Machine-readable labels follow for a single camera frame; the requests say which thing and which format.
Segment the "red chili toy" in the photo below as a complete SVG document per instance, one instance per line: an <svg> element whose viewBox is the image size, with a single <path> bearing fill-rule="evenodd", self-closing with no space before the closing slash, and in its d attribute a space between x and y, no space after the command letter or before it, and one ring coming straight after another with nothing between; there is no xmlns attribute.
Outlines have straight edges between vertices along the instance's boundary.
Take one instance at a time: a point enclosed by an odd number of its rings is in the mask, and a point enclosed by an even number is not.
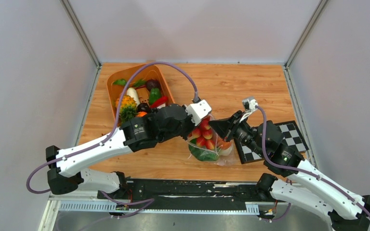
<svg viewBox="0 0 370 231"><path fill-rule="evenodd" d="M150 107L151 108L158 108L160 106L164 106L168 101L167 96L162 96L161 98L157 99Z"/></svg>

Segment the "clear zip top bag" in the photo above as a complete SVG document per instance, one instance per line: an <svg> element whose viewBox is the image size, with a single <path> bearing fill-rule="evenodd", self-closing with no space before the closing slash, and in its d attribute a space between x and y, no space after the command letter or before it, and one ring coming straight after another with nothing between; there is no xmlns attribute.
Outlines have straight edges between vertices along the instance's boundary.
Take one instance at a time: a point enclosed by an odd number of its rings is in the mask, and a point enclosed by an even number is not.
<svg viewBox="0 0 370 231"><path fill-rule="evenodd" d="M232 141L225 142L211 128L213 115L204 117L201 123L188 135L188 149L198 161L219 166L230 166L237 162L236 148Z"/></svg>

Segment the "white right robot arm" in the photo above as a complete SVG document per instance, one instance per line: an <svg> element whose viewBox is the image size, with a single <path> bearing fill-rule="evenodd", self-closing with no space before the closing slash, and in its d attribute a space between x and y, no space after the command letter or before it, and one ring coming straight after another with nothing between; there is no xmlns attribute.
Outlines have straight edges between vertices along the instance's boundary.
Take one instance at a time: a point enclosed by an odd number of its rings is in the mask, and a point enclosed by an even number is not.
<svg viewBox="0 0 370 231"><path fill-rule="evenodd" d="M333 231L367 231L370 227L370 195L358 195L321 173L300 153L283 142L283 134L259 109L264 122L250 127L247 112L212 120L209 126L225 140L235 139L264 159L271 174L256 185L257 197L301 207L324 219Z"/></svg>

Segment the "orange toy pumpkin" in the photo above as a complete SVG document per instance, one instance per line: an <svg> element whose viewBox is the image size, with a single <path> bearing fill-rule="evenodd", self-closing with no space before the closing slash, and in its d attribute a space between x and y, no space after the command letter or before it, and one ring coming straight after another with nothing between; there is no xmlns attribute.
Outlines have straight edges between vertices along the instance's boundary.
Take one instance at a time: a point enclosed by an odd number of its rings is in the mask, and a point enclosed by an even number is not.
<svg viewBox="0 0 370 231"><path fill-rule="evenodd" d="M231 141L224 141L223 139L221 139L219 137L219 138L217 138L216 146L218 148L220 148L221 150L227 150L232 146L232 142Z"/></svg>

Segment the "pale green cabbage toy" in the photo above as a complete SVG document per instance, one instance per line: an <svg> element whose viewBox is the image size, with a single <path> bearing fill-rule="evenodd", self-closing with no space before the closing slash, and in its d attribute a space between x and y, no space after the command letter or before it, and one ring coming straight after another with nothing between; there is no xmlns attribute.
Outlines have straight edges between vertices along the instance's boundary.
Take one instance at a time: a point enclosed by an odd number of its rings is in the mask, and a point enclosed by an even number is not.
<svg viewBox="0 0 370 231"><path fill-rule="evenodd" d="M220 156L228 156L228 155L230 155L232 153L232 151L233 151L233 148L232 147L229 147L227 149L220 149L218 151L218 154Z"/></svg>

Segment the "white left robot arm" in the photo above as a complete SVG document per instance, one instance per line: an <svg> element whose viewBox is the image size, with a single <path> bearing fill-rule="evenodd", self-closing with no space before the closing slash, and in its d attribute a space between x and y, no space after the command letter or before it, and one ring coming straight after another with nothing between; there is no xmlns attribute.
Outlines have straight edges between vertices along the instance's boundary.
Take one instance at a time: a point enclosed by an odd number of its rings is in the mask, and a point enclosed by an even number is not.
<svg viewBox="0 0 370 231"><path fill-rule="evenodd" d="M121 173L106 174L88 167L117 155L154 148L175 137L186 139L194 127L193 116L185 106L171 104L124 122L113 133L82 145L68 149L49 146L46 160L50 191L62 195L77 189L98 188L122 199L128 194L128 185L122 182Z"/></svg>

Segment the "green bok choy toy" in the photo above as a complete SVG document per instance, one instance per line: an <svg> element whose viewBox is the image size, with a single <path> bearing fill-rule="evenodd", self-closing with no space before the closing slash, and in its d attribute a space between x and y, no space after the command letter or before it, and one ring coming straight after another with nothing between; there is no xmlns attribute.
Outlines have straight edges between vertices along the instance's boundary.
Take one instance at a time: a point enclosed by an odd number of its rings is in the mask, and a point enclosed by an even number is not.
<svg viewBox="0 0 370 231"><path fill-rule="evenodd" d="M200 149L192 145L188 146L190 153L199 161L215 162L219 159L219 155L213 151Z"/></svg>

